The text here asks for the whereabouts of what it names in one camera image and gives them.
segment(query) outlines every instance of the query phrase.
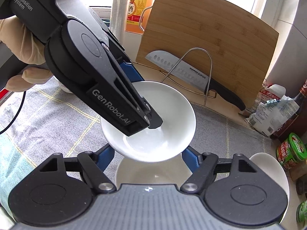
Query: orange bottle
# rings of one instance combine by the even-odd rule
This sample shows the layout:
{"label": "orange bottle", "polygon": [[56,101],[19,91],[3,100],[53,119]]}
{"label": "orange bottle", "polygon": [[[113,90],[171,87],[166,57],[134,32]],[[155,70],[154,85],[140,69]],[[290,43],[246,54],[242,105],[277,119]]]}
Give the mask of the orange bottle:
{"label": "orange bottle", "polygon": [[[143,10],[152,6],[154,0],[130,0],[128,7],[128,18],[126,31],[131,33],[143,34],[144,32],[139,27],[139,20]],[[150,9],[146,10],[142,19],[142,27],[145,29],[150,15]]]}

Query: black cable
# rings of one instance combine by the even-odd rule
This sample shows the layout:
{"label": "black cable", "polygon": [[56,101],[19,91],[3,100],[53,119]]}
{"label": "black cable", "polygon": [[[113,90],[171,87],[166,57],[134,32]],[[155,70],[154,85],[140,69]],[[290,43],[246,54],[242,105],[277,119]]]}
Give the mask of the black cable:
{"label": "black cable", "polygon": [[17,111],[15,117],[12,119],[12,121],[9,123],[9,125],[8,125],[7,127],[4,128],[4,130],[0,131],[0,135],[1,135],[2,133],[4,133],[8,128],[10,128],[11,125],[12,125],[12,124],[14,123],[14,121],[16,120],[16,118],[18,117],[18,115],[19,115],[19,113],[20,113],[20,111],[21,111],[21,108],[22,108],[22,106],[23,106],[23,102],[25,101],[25,97],[26,97],[26,91],[23,92],[21,104],[20,104],[20,107],[19,107],[19,109],[18,109],[18,111]]}

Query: white wall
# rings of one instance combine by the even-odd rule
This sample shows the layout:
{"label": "white wall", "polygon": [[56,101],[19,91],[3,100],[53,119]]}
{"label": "white wall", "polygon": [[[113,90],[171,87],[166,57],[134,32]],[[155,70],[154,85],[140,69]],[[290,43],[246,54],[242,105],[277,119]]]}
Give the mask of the white wall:
{"label": "white wall", "polygon": [[279,38],[267,81],[294,97],[307,79],[307,0],[284,0],[275,29]]}

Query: chef knife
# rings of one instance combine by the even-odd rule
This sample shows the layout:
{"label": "chef knife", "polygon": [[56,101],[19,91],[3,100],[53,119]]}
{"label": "chef knife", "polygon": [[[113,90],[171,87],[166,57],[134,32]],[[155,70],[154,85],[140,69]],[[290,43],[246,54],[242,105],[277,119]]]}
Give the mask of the chef knife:
{"label": "chef knife", "polygon": [[[150,52],[145,58],[167,72],[169,72],[179,60],[179,58],[173,54],[163,50]],[[183,60],[180,61],[177,67],[172,71],[172,75],[205,93],[209,77],[187,62]],[[212,78],[209,84],[209,90],[215,90],[223,99],[234,104],[241,111],[245,109],[245,104],[235,93]]]}

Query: checkered cloth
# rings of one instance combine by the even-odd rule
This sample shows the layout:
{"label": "checkered cloth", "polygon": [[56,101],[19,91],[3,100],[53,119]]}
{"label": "checkered cloth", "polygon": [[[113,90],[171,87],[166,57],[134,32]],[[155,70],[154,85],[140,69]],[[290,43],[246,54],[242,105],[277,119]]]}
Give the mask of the checkered cloth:
{"label": "checkered cloth", "polygon": [[[0,129],[15,116],[22,95],[14,93],[0,107]],[[221,158],[231,158],[240,152],[250,157],[266,152],[271,145],[270,139],[254,130],[202,106],[193,105],[193,108],[196,132],[190,145],[200,153],[209,151]],[[62,91],[53,78],[27,91],[16,121],[0,135],[0,203],[9,214],[7,199],[10,191],[48,156],[61,152],[64,157],[75,157],[80,152],[96,151],[106,144],[99,118],[74,94]],[[116,152],[105,171],[113,182],[121,159]],[[69,175],[79,178],[78,173]]]}

